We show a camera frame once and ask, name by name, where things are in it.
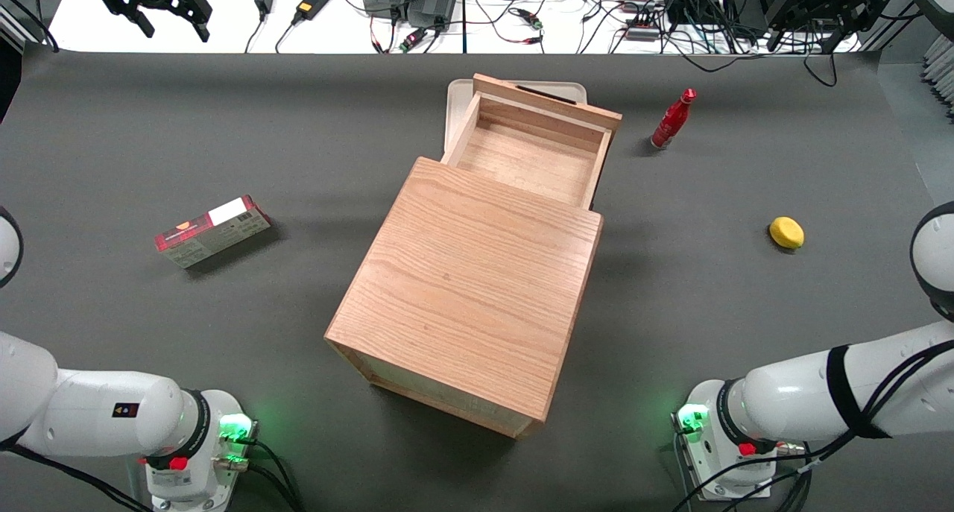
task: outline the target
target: green led light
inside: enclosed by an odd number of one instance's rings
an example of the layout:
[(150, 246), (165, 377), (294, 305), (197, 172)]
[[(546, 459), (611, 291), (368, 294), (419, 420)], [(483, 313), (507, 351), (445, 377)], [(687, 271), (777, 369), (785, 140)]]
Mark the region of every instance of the green led light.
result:
[(246, 414), (228, 414), (218, 420), (218, 436), (226, 440), (246, 440), (252, 433), (252, 420)]
[(679, 408), (677, 416), (682, 430), (686, 434), (694, 434), (702, 430), (709, 421), (709, 408), (701, 404), (686, 404)]

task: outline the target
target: open drawer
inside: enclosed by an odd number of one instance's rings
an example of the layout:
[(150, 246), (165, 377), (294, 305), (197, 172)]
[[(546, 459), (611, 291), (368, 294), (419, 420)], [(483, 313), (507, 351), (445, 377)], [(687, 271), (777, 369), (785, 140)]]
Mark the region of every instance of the open drawer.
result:
[(589, 209), (621, 118), (477, 74), (440, 162)]

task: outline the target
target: gray tabletop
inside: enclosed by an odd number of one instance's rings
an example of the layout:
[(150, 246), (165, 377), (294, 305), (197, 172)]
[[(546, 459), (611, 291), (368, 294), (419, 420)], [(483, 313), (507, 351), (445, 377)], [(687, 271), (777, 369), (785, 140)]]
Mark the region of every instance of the gray tabletop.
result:
[[(35, 51), (0, 125), (0, 202), (27, 242), (2, 328), (65, 368), (235, 394), (312, 511), (666, 511), (682, 491), (668, 417), (696, 383), (937, 319), (907, 263), (930, 200), (874, 61), (837, 61), (826, 89), (800, 58), (707, 75), (678, 57)], [(446, 85), (474, 71), (578, 81), (624, 116), (549, 420), (521, 442), (368, 386), (321, 339), (414, 159), (440, 156)], [(689, 86), (691, 121), (651, 151)], [(243, 193), (279, 230), (195, 272), (154, 250)], [(797, 254), (765, 236), (780, 215), (805, 227)], [(950, 509), (952, 445), (852, 443), (805, 509)], [(128, 487), (117, 458), (68, 462)], [(15, 458), (0, 494), (4, 512), (115, 509)], [(283, 509), (243, 475), (233, 510)]]

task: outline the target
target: wooden box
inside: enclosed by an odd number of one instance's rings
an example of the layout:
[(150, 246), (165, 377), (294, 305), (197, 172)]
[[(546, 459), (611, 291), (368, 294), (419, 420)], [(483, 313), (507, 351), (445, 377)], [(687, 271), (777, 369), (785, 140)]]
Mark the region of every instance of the wooden box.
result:
[(324, 338), (375, 385), (525, 437), (546, 421), (596, 252), (587, 206), (609, 141), (485, 93), (446, 163), (415, 162)]
[(442, 163), (589, 209), (620, 115), (474, 75)]

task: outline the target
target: red button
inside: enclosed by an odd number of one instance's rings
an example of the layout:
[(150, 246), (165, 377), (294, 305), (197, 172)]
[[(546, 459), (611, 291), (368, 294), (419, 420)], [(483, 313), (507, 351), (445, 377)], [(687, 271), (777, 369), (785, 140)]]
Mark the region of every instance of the red button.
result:
[(188, 458), (176, 457), (169, 461), (169, 469), (173, 471), (182, 471), (189, 464)]

